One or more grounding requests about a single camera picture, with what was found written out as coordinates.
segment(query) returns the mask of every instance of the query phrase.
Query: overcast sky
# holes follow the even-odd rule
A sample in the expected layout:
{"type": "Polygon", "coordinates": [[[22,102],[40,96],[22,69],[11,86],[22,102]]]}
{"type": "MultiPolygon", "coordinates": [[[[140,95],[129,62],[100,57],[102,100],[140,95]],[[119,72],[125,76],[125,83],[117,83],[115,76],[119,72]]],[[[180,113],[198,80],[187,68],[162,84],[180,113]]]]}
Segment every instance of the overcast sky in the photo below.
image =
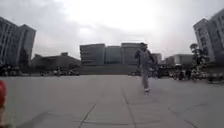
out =
{"type": "Polygon", "coordinates": [[[0,16],[37,30],[33,54],[68,51],[79,45],[148,43],[152,52],[190,53],[192,26],[224,8],[224,0],[0,0],[0,16]]]}

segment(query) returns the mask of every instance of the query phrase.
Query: shoe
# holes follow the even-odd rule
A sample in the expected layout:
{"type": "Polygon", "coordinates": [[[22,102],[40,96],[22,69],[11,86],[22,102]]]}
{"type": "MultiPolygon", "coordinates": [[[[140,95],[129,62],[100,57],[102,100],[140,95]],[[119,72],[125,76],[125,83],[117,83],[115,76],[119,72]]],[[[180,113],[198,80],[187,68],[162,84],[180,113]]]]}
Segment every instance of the shoe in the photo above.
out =
{"type": "Polygon", "coordinates": [[[149,89],[149,88],[146,88],[146,89],[145,89],[145,92],[149,92],[149,91],[150,91],[150,89],[149,89]]]}

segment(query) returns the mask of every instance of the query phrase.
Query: paved ground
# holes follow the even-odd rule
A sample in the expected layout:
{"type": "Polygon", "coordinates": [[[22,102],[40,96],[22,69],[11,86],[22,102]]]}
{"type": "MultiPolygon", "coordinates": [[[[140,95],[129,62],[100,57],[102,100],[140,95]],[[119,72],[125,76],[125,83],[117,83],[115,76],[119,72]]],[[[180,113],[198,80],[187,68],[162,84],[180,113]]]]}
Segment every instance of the paved ground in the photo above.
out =
{"type": "Polygon", "coordinates": [[[5,78],[18,128],[223,128],[224,86],[131,76],[5,78]]]}

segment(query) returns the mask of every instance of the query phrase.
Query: building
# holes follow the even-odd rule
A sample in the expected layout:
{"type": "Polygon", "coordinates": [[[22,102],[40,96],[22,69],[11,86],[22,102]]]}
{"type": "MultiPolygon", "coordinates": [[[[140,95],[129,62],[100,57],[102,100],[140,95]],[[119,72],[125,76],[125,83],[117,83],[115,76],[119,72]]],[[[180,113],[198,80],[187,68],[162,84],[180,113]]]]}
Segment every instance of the building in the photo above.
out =
{"type": "Polygon", "coordinates": [[[121,47],[107,46],[105,50],[105,63],[118,64],[122,63],[121,47]]]}
{"type": "Polygon", "coordinates": [[[176,54],[174,55],[175,65],[191,65],[193,64],[192,54],[176,54]]]}
{"type": "Polygon", "coordinates": [[[168,66],[175,65],[191,65],[193,64],[192,54],[176,54],[165,59],[165,63],[168,66]]]}
{"type": "Polygon", "coordinates": [[[122,43],[121,53],[123,64],[135,65],[138,60],[135,59],[135,53],[140,48],[140,43],[122,43]]]}
{"type": "Polygon", "coordinates": [[[40,56],[35,55],[32,59],[32,67],[42,70],[55,70],[58,67],[61,69],[73,69],[80,65],[80,60],[68,55],[68,53],[61,53],[58,56],[40,56]]]}
{"type": "Polygon", "coordinates": [[[36,31],[0,17],[0,60],[4,64],[29,65],[36,31]]]}
{"type": "Polygon", "coordinates": [[[165,58],[165,64],[167,66],[174,66],[175,65],[174,56],[170,56],[170,57],[165,58]]]}
{"type": "Polygon", "coordinates": [[[105,61],[105,44],[80,45],[82,65],[103,65],[105,61]]]}
{"type": "Polygon", "coordinates": [[[194,25],[199,48],[210,62],[224,64],[224,9],[211,19],[202,19],[194,25]]]}
{"type": "Polygon", "coordinates": [[[152,56],[155,60],[155,63],[157,63],[157,64],[162,63],[162,55],[160,53],[152,53],[152,56]]]}

